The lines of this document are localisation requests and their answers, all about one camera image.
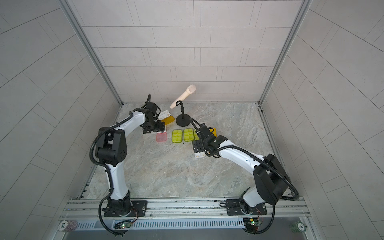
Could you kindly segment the clear pillbox white tray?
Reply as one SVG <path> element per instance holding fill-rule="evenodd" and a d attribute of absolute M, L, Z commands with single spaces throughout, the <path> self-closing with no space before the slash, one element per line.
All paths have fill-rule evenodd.
<path fill-rule="evenodd" d="M 204 158 L 206 154 L 204 152 L 201 153 L 194 153 L 194 156 L 196 159 Z"/>

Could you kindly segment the right green circuit board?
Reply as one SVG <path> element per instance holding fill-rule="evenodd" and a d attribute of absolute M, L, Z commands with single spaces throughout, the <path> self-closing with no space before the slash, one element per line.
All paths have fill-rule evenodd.
<path fill-rule="evenodd" d="M 247 231 L 257 231 L 261 225 L 261 221 L 259 219 L 243 218 L 243 222 Z"/>

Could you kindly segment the right round marker disc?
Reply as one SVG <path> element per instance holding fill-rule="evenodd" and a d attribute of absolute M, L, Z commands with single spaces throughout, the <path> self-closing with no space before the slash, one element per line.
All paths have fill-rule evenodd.
<path fill-rule="evenodd" d="M 302 222 L 296 222 L 293 225 L 293 231 L 296 233 L 305 233 L 307 226 Z"/>

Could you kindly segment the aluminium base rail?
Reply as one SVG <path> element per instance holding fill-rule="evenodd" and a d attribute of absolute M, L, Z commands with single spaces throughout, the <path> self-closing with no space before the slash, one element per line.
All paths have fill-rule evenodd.
<path fill-rule="evenodd" d="M 199 218 L 252 218 L 266 219 L 272 215 L 272 206 L 265 203 L 249 215 L 241 209 L 224 207 L 228 197 L 223 198 L 152 198 L 131 199 L 138 212 L 139 220 L 149 219 L 199 219 Z M 100 200 L 69 200 L 59 214 L 59 220 L 98 220 Z"/>

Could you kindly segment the black microphone stand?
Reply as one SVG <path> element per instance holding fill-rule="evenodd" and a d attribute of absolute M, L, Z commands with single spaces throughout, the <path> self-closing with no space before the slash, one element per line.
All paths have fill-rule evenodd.
<path fill-rule="evenodd" d="M 180 127 L 187 127 L 191 124 L 191 120 L 190 120 L 190 116 L 185 114 L 185 108 L 184 108 L 184 104 L 183 104 L 183 101 L 179 100 L 176 102 L 176 106 L 180 106 L 181 107 L 181 114 L 179 116 L 177 116 L 176 118 L 176 123 L 178 126 Z"/>

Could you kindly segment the round marker disc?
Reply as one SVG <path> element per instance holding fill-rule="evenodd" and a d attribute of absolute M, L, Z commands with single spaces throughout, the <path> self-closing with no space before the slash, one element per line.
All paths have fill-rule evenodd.
<path fill-rule="evenodd" d="M 293 231 L 296 233 L 305 233 L 307 226 L 302 222 L 296 222 L 293 225 Z"/>
<path fill-rule="evenodd" d="M 69 231 L 70 222 L 69 221 L 61 221 L 58 225 L 59 232 L 67 232 Z"/>

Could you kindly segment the green circuit board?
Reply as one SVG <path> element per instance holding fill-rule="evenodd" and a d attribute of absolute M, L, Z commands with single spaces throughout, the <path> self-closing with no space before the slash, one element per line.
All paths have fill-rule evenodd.
<path fill-rule="evenodd" d="M 114 230 L 125 230 L 129 229 L 132 226 L 133 222 L 130 220 L 125 220 L 122 222 L 118 222 L 114 225 Z"/>
<path fill-rule="evenodd" d="M 261 221 L 259 219 L 243 218 L 243 222 L 247 231 L 257 231 L 261 225 Z"/>

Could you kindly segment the beige microphone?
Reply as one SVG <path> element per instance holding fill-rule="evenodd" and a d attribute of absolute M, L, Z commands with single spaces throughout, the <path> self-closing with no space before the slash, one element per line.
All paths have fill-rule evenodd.
<path fill-rule="evenodd" d="M 170 108 L 175 108 L 178 101 L 184 101 L 188 96 L 194 94 L 196 89 L 195 85 L 188 86 L 187 89 L 170 105 Z"/>

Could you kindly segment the left green circuit board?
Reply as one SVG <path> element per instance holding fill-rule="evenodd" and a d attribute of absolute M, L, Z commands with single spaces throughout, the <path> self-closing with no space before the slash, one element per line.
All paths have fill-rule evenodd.
<path fill-rule="evenodd" d="M 114 230 L 125 230 L 129 229 L 132 226 L 133 222 L 130 220 L 125 220 L 122 222 L 118 222 L 114 225 Z"/>

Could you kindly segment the left round marker disc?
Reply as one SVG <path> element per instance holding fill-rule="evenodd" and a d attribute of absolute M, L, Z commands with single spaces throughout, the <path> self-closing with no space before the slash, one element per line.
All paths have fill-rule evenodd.
<path fill-rule="evenodd" d="M 59 232 L 67 232 L 69 231 L 70 222 L 69 221 L 61 221 L 58 225 Z"/>

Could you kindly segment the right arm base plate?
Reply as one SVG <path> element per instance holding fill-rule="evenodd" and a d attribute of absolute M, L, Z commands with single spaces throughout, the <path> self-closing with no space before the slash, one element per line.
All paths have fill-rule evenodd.
<path fill-rule="evenodd" d="M 268 213 L 264 203 L 251 207 L 242 199 L 227 199 L 220 206 L 227 210 L 228 216 L 264 216 Z"/>

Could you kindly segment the green pillbox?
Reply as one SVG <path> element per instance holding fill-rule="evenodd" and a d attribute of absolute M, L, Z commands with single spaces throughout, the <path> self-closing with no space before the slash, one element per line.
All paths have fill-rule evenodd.
<path fill-rule="evenodd" d="M 181 143 L 183 141 L 183 131 L 173 130 L 172 131 L 172 143 Z"/>
<path fill-rule="evenodd" d="M 185 142 L 192 142 L 195 140 L 195 133 L 193 129 L 184 129 L 183 136 Z"/>
<path fill-rule="evenodd" d="M 194 140 L 195 141 L 199 141 L 200 140 L 200 138 L 199 138 L 199 136 L 197 134 L 197 131 L 194 131 Z"/>

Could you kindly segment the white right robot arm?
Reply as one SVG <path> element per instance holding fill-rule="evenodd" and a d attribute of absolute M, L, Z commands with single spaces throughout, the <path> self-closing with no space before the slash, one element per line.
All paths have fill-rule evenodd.
<path fill-rule="evenodd" d="M 224 136 L 216 137 L 205 124 L 191 121 L 208 157 L 230 160 L 254 176 L 255 186 L 246 190 L 235 206 L 244 214 L 252 214 L 260 204 L 275 206 L 279 200 L 297 201 L 300 198 L 276 156 L 253 154 Z"/>

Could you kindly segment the pink pillbox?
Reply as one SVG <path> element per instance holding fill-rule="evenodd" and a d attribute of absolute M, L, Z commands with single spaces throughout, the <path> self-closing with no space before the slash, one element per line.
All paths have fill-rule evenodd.
<path fill-rule="evenodd" d="M 157 143 L 166 142 L 167 139 L 168 139 L 167 129 L 165 129 L 164 131 L 161 131 L 161 132 L 157 132 L 157 134 L 156 134 L 156 142 Z"/>

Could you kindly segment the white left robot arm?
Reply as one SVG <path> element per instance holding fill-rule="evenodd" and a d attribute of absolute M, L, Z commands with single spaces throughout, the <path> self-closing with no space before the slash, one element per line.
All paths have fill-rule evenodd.
<path fill-rule="evenodd" d="M 106 215 L 127 216 L 133 209 L 125 182 L 123 161 L 128 155 L 127 136 L 141 127 L 144 134 L 163 132 L 165 123 L 159 120 L 160 107 L 149 100 L 129 112 L 129 116 L 111 127 L 102 127 L 90 148 L 90 160 L 105 168 L 110 186 L 106 197 Z"/>

